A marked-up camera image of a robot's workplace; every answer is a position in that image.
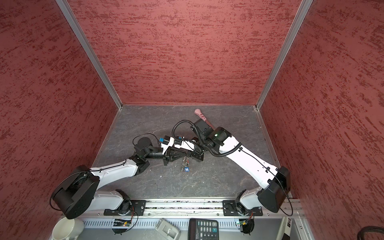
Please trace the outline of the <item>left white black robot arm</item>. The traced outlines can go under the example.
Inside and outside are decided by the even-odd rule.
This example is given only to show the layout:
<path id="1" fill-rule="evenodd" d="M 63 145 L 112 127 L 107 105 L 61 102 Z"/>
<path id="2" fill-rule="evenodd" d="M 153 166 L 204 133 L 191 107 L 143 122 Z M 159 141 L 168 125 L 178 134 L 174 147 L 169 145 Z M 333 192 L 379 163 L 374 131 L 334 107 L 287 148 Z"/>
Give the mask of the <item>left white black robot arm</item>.
<path id="1" fill-rule="evenodd" d="M 61 211 L 67 219 L 75 219 L 87 211 L 117 210 L 130 198 L 122 190 L 111 192 L 100 189 L 121 179 L 143 173 L 149 166 L 147 159 L 162 159 L 165 163 L 190 154 L 195 148 L 182 139 L 169 136 L 159 139 L 155 147 L 147 137 L 134 145 L 134 154 L 120 163 L 88 168 L 81 165 L 53 191 L 49 203 L 51 208 Z"/>

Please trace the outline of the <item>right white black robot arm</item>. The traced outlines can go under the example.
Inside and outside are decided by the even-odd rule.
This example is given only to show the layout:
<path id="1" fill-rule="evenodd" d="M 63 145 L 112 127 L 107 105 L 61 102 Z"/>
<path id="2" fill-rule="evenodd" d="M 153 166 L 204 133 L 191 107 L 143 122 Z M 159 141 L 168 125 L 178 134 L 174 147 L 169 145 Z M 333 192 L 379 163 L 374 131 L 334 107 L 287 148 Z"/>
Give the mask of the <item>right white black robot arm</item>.
<path id="1" fill-rule="evenodd" d="M 273 213 L 281 209 L 291 190 L 291 172 L 287 168 L 278 168 L 262 160 L 222 127 L 212 129 L 203 120 L 198 120 L 191 123 L 191 129 L 199 147 L 214 157 L 229 158 L 258 183 L 258 187 L 244 190 L 237 196 L 238 213 L 244 215 L 258 207 Z"/>

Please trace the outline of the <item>black calculator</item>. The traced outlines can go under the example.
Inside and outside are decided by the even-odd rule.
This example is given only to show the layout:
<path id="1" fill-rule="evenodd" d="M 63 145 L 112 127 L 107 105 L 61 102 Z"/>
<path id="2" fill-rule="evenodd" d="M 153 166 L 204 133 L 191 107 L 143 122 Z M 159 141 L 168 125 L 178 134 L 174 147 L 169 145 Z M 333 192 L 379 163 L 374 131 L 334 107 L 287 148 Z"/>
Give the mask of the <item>black calculator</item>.
<path id="1" fill-rule="evenodd" d="M 188 240 L 219 240 L 219 222 L 207 219 L 190 219 Z"/>

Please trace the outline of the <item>grey plastic device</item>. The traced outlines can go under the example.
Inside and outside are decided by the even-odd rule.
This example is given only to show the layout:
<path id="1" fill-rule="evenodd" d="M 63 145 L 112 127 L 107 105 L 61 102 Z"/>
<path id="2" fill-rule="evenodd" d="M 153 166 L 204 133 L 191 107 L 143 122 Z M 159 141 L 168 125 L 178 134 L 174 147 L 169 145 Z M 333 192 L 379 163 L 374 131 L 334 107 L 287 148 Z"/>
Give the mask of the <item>grey plastic device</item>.
<path id="1" fill-rule="evenodd" d="M 178 240 L 181 235 L 181 231 L 165 219 L 159 219 L 155 230 L 166 240 Z"/>

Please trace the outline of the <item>white mug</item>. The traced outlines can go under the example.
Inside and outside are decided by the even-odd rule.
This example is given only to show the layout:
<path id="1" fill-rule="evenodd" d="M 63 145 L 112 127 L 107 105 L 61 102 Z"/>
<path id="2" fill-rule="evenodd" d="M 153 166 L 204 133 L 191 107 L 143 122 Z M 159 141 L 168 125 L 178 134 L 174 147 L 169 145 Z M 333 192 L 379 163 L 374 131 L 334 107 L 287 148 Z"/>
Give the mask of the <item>white mug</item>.
<path id="1" fill-rule="evenodd" d="M 82 220 L 63 218 L 55 225 L 52 238 L 54 240 L 77 240 L 84 229 L 85 224 Z"/>

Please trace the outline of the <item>pink handled knife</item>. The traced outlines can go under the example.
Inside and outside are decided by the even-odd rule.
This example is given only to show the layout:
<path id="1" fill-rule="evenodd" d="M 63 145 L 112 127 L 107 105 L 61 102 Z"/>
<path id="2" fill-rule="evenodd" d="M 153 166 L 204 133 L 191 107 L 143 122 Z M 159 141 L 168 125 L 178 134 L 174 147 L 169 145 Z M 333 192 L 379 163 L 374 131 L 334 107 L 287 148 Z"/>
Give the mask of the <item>pink handled knife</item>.
<path id="1" fill-rule="evenodd" d="M 215 129 L 215 127 L 208 121 L 208 119 L 204 116 L 204 114 L 201 112 L 200 109 L 195 109 L 194 113 L 200 117 L 207 125 L 209 125 L 212 129 Z"/>

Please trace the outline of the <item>aluminium front rail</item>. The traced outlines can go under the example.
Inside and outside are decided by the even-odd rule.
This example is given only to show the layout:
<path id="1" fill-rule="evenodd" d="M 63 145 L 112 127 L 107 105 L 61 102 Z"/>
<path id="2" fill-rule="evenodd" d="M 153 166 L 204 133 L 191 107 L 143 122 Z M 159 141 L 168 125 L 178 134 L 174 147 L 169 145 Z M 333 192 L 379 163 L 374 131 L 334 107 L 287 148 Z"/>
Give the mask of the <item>aluminium front rail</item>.
<path id="1" fill-rule="evenodd" d="M 143 218 L 235 218 L 239 216 L 224 216 L 222 201 L 223 198 L 197 198 L 197 199 L 132 199 L 146 200 L 146 208 Z M 305 213 L 300 200 L 286 200 L 281 209 L 274 213 L 261 207 L 263 216 L 270 218 L 284 217 L 286 214 L 293 214 L 293 217 L 304 217 Z M 106 207 L 100 207 L 94 210 L 87 210 L 78 215 L 79 218 L 92 217 L 117 217 L 104 216 Z"/>

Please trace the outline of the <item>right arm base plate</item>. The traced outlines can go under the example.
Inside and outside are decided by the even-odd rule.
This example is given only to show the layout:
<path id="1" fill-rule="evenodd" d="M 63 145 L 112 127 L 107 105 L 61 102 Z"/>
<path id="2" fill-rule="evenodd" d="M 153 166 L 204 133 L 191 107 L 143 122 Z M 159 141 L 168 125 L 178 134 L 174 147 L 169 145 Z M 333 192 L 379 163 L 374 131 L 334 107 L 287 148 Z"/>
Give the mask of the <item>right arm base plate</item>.
<path id="1" fill-rule="evenodd" d="M 261 207 L 256 207 L 251 210 L 244 207 L 239 201 L 236 200 L 223 200 L 224 216 L 239 216 L 239 217 L 261 217 L 263 211 Z"/>

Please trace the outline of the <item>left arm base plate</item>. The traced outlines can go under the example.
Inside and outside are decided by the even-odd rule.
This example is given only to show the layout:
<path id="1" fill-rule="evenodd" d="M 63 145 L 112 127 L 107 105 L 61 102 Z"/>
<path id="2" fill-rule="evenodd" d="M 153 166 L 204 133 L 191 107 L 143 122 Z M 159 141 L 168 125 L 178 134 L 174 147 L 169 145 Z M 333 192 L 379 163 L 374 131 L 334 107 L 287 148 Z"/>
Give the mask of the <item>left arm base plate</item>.
<path id="1" fill-rule="evenodd" d="M 116 210 L 104 210 L 104 216 L 143 216 L 146 203 L 146 200 L 123 200 L 123 203 Z"/>

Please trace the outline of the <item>right aluminium corner post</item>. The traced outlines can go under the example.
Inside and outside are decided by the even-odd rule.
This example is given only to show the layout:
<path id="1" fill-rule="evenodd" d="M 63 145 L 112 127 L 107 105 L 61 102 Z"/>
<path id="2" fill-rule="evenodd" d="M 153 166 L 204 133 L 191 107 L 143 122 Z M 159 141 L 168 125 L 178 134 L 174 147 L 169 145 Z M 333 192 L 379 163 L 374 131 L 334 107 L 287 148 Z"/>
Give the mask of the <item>right aluminium corner post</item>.
<path id="1" fill-rule="evenodd" d="M 272 67 L 272 70 L 270 72 L 270 75 L 266 81 L 266 84 L 261 92 L 261 95 L 258 99 L 258 102 L 256 104 L 256 111 L 260 111 L 262 108 L 262 105 L 275 81 L 275 78 L 277 77 L 279 70 L 281 66 L 283 65 L 283 62 L 297 36 L 297 33 L 299 32 L 299 29 L 313 3 L 313 0 L 302 0 L 301 4 L 299 5 L 298 11 L 294 17 L 294 20 L 290 26 L 290 29 L 286 35 L 286 38 L 283 42 L 283 45 L 279 51 L 279 54 L 277 56 L 277 59 Z"/>

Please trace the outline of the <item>aluminium corner post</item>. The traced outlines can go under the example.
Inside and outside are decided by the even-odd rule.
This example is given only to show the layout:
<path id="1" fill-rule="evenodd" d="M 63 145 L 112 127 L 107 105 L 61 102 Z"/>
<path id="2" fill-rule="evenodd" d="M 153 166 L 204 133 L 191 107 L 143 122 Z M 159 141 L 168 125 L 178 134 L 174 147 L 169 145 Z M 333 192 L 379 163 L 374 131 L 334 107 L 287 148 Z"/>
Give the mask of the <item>aluminium corner post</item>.
<path id="1" fill-rule="evenodd" d="M 266 84 L 261 92 L 261 95 L 258 99 L 258 102 L 256 104 L 256 111 L 260 111 L 262 108 L 262 105 L 275 81 L 275 78 L 277 77 L 279 70 L 281 66 L 283 65 L 283 62 L 297 36 L 297 33 L 299 32 L 299 29 L 313 3 L 313 0 L 302 0 L 301 4 L 299 5 L 298 11 L 294 17 L 294 20 L 290 26 L 290 29 L 286 35 L 286 38 L 283 42 L 283 45 L 279 51 L 279 54 L 277 56 L 277 59 L 272 67 L 272 70 L 270 72 L 270 75 L 266 81 Z"/>
<path id="2" fill-rule="evenodd" d="M 56 3 L 58 4 L 61 12 L 63 13 L 64 17 L 66 18 L 67 22 L 69 23 L 71 29 L 73 30 L 78 41 L 80 42 L 81 46 L 83 47 L 89 60 L 91 61 L 96 72 L 98 73 L 99 77 L 101 78 L 102 82 L 104 83 L 108 93 L 110 94 L 110 96 L 114 100 L 118 110 L 120 111 L 123 108 L 124 104 L 121 101 L 120 97 L 118 96 L 112 82 L 110 81 L 110 79 L 109 79 L 106 71 L 104 70 L 100 60 L 98 59 L 95 51 L 93 50 L 90 42 L 88 41 L 88 39 L 86 37 L 84 31 L 82 30 L 78 20 L 76 19 L 75 14 L 73 13 L 68 1 L 56 0 Z"/>

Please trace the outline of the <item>left aluminium corner post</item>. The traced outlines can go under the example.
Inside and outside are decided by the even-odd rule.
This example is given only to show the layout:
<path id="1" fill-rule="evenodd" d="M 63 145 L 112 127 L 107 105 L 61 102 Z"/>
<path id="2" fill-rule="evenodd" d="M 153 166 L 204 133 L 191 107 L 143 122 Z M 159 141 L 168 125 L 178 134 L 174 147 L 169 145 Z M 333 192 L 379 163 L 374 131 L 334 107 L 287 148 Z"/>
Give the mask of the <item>left aluminium corner post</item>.
<path id="1" fill-rule="evenodd" d="M 99 77 L 101 78 L 102 82 L 104 83 L 108 93 L 110 94 L 110 96 L 114 100 L 118 110 L 120 111 L 123 108 L 124 104 L 121 101 L 120 97 L 118 96 L 112 82 L 110 81 L 110 79 L 109 79 L 106 71 L 104 70 L 100 60 L 98 59 L 95 51 L 93 50 L 90 42 L 88 41 L 88 39 L 86 37 L 84 31 L 82 30 L 78 20 L 76 19 L 75 14 L 73 13 L 68 1 L 56 0 L 56 3 L 58 4 L 61 12 L 63 13 L 64 17 L 66 18 L 67 22 L 69 23 L 71 29 L 73 30 L 78 41 L 80 42 L 81 46 L 83 47 L 89 60 L 91 61 L 96 72 L 98 73 Z"/>

